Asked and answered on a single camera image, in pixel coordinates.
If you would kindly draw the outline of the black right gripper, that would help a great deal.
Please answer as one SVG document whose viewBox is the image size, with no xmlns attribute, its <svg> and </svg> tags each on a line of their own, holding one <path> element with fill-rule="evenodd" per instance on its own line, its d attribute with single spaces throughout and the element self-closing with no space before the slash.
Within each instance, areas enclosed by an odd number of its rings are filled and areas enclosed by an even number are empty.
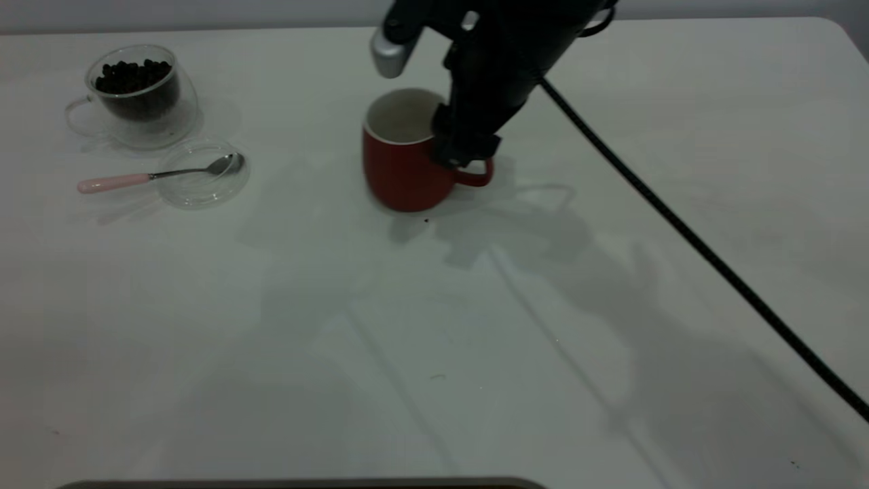
<svg viewBox="0 0 869 489">
<path fill-rule="evenodd" d="M 518 114 L 541 75 L 580 37 L 580 26 L 478 26 L 475 36 L 447 55 L 448 103 L 432 118 L 432 161 L 465 168 L 494 157 L 496 135 Z"/>
</svg>

